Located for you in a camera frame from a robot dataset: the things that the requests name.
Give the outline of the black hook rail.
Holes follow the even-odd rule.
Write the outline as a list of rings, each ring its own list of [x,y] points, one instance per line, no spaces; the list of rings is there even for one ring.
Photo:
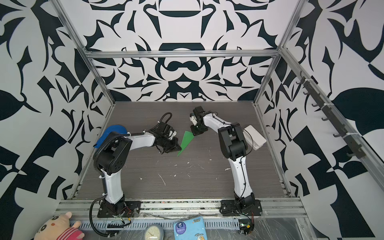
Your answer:
[[[358,134],[351,131],[351,128],[347,126],[344,118],[336,109],[336,106],[322,93],[314,80],[305,78],[302,76],[302,72],[300,72],[300,77],[301,79],[297,84],[302,85],[306,89],[304,95],[313,98],[315,104],[312,104],[312,106],[320,109],[324,113],[325,117],[322,118],[322,121],[329,121],[337,131],[337,134],[333,134],[334,138],[342,138],[350,148],[351,153],[347,153],[347,156],[357,157],[358,159],[364,158],[367,154],[363,150],[362,144],[357,140]]]

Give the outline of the plush toy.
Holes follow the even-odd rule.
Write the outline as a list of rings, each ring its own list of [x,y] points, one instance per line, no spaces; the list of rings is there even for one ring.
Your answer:
[[[85,234],[79,229],[81,221],[70,226],[72,212],[54,216],[37,231],[34,240],[82,240]]]

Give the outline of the white box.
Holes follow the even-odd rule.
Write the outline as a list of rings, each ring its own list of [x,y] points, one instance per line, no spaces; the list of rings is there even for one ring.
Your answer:
[[[267,140],[252,125],[247,126],[243,130],[243,133],[247,143],[252,146],[255,151],[267,142]]]

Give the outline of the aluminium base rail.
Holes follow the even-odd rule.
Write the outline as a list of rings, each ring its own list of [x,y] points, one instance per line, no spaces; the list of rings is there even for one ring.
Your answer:
[[[209,218],[242,218],[243,215],[233,213],[222,214],[222,199],[144,199],[127,200],[124,214],[137,219],[181,219],[197,215]],[[86,220],[92,200],[63,200],[59,203],[55,214],[72,212],[73,219]],[[306,210],[299,198],[259,198],[253,207],[255,217],[264,218],[305,218]]]

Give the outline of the small electronics board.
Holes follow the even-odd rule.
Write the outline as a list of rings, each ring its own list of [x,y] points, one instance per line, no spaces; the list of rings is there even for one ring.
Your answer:
[[[250,220],[239,219],[239,232],[243,235],[250,235],[254,230],[254,223]]]

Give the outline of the blue cloth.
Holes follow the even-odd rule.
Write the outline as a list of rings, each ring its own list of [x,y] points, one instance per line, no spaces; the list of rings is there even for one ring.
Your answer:
[[[126,134],[128,131],[127,129],[122,125],[112,125],[106,128],[106,130],[103,132],[102,136],[98,139],[96,144],[94,145],[95,149],[98,149],[104,140],[108,137],[108,135],[112,132],[116,132],[117,134]]]

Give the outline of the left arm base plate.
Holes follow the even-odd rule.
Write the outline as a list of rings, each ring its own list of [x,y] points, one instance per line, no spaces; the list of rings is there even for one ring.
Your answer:
[[[141,201],[119,201],[116,204],[111,204],[103,200],[99,208],[98,218],[123,217],[130,218],[135,214],[139,214],[141,210]]]

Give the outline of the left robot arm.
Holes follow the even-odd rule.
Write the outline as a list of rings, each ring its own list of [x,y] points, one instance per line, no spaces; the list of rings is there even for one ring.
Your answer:
[[[177,132],[169,124],[159,122],[154,128],[130,133],[121,125],[108,127],[96,143],[94,168],[103,180],[103,204],[114,214],[125,208],[121,172],[132,150],[157,147],[161,154],[178,152]]]

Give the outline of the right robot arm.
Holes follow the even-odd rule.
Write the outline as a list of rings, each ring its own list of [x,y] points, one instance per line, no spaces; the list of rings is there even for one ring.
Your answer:
[[[190,114],[191,130],[198,136],[212,129],[218,134],[223,156],[228,159],[234,178],[235,206],[245,210],[255,204],[255,196],[250,186],[246,156],[248,143],[239,123],[229,123],[220,119],[216,113],[205,111],[201,106]]]

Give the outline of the green square paper sheet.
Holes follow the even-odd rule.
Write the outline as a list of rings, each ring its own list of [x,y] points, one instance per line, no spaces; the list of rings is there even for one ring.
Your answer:
[[[181,150],[178,153],[178,156],[186,149],[186,147],[191,143],[191,141],[194,139],[194,135],[192,132],[185,131],[182,143],[181,143]]]

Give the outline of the round clock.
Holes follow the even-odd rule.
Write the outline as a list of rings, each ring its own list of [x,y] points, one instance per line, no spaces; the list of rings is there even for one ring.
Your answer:
[[[153,224],[147,227],[144,240],[163,240],[164,239],[164,229],[160,225]]]

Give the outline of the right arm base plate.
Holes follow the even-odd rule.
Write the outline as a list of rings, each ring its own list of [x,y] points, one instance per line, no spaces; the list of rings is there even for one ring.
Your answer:
[[[261,216],[263,209],[259,200],[222,200],[219,212],[225,216]]]

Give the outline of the blue booklet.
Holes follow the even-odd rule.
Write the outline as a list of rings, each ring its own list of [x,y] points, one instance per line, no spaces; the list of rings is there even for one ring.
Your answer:
[[[182,220],[174,223],[175,240],[207,240],[203,217]]]

